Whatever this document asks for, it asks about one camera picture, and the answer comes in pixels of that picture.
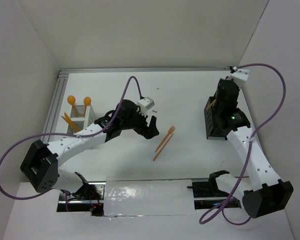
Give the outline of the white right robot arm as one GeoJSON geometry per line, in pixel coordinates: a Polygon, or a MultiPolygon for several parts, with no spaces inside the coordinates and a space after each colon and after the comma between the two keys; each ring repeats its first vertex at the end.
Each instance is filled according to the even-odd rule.
{"type": "Polygon", "coordinates": [[[283,210],[294,189],[289,181],[282,181],[256,141],[248,118],[237,107],[239,91],[234,81],[220,79],[211,114],[217,131],[231,142],[245,165],[250,184],[237,183],[228,171],[219,171],[210,174],[208,190],[213,196],[233,195],[249,217],[256,219],[283,210]]]}

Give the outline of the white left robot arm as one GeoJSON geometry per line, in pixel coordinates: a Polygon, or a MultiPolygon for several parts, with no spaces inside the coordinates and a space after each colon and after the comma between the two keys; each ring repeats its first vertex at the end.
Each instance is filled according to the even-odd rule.
{"type": "Polygon", "coordinates": [[[158,136],[157,118],[152,116],[147,122],[147,112],[154,105],[149,97],[137,103],[124,99],[116,109],[79,131],[77,137],[64,137],[48,143],[37,140],[30,145],[20,170],[37,193],[57,189],[82,200],[88,193],[96,193],[96,188],[79,172],[62,170],[61,165],[88,149],[118,137],[123,130],[134,130],[147,140],[158,136]]]}

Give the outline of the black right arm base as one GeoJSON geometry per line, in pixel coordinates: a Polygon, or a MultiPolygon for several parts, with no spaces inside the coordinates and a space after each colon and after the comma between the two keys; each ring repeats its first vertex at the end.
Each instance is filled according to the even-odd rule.
{"type": "Polygon", "coordinates": [[[192,190],[195,210],[210,209],[227,199],[229,193],[219,190],[216,182],[217,177],[225,174],[229,174],[229,172],[226,170],[213,172],[209,175],[208,180],[194,181],[186,187],[192,190]]]}

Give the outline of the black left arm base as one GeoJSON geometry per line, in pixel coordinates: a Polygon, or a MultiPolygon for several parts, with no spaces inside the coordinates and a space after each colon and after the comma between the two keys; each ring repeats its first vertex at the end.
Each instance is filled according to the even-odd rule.
{"type": "Polygon", "coordinates": [[[90,212],[91,216],[102,217],[104,215],[105,182],[89,182],[79,172],[75,172],[80,178],[82,186],[78,191],[60,191],[56,211],[59,213],[90,212]]]}

